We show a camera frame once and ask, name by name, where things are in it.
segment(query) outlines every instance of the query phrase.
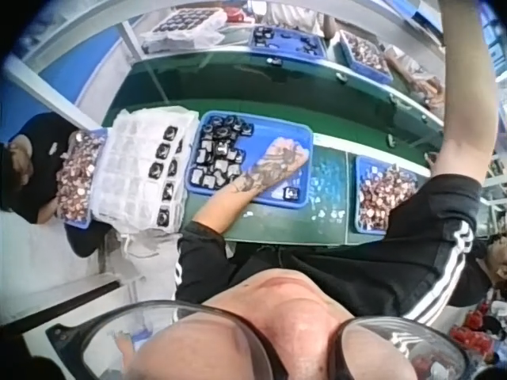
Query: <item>green workbench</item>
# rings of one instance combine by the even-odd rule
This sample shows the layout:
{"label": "green workbench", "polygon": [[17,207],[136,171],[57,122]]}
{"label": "green workbench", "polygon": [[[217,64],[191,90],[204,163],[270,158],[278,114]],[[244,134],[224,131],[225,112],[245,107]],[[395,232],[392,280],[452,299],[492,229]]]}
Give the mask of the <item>green workbench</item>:
{"label": "green workbench", "polygon": [[[168,102],[162,101],[149,70]],[[423,153],[439,149],[439,138],[426,145],[410,143],[428,134],[429,126],[412,108],[397,108],[385,91],[351,78],[346,85],[329,67],[297,61],[283,68],[266,64],[265,57],[237,52],[189,53],[137,63],[120,88],[103,125],[116,114],[164,105],[198,111],[252,113],[308,125],[314,133],[333,136],[384,150],[419,165]],[[398,138],[389,149],[387,133]],[[277,244],[342,245],[371,241],[356,234],[355,157],[343,151],[314,147],[310,201],[302,210],[250,204],[227,232],[227,239]],[[207,197],[189,194],[185,221]]]}

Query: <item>blue wall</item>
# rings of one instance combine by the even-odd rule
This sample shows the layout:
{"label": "blue wall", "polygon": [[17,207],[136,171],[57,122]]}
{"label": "blue wall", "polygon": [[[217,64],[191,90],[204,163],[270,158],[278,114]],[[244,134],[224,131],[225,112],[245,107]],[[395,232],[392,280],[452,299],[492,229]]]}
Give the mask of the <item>blue wall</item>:
{"label": "blue wall", "polygon": [[[108,28],[54,61],[40,76],[69,101],[75,102],[83,86],[104,55],[120,38],[115,28]],[[15,135],[32,116],[48,108],[11,82],[0,79],[0,142]]]}

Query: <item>factory worker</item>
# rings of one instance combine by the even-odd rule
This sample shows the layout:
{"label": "factory worker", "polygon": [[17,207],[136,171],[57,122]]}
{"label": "factory worker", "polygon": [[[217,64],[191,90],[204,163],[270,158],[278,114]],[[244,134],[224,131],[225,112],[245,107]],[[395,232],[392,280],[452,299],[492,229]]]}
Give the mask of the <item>factory worker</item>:
{"label": "factory worker", "polygon": [[[35,115],[2,146],[0,209],[31,224],[45,224],[57,212],[56,174],[78,129],[60,115]],[[104,241],[110,225],[92,221],[87,230],[65,225],[67,240],[79,257],[88,257]]]}

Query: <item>black shirt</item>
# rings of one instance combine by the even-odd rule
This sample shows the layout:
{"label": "black shirt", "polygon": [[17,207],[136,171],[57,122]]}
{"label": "black shirt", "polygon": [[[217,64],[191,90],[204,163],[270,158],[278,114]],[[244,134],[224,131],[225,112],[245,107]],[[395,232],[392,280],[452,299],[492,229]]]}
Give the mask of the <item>black shirt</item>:
{"label": "black shirt", "polygon": [[12,206],[16,214],[37,223],[39,210],[56,196],[56,173],[62,168],[62,154],[69,138],[78,129],[60,115],[41,113],[30,119],[17,136],[26,136],[32,144],[33,175],[23,186]]}
{"label": "black shirt", "polygon": [[440,175],[390,213],[382,241],[317,253],[261,250],[241,267],[226,258],[223,237],[191,222],[178,242],[176,299],[201,303],[258,272],[286,268],[307,275],[356,316],[399,316],[431,325],[473,265],[467,256],[481,190],[469,177]]}

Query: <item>black hair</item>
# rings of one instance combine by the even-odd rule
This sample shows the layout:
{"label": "black hair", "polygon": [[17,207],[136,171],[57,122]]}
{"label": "black hair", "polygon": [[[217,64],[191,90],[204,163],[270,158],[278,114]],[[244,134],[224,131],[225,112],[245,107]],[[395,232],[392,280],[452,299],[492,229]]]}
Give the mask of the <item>black hair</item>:
{"label": "black hair", "polygon": [[0,149],[0,171],[2,171],[0,210],[10,211],[16,193],[21,187],[21,176],[14,170],[13,155],[4,144]]}

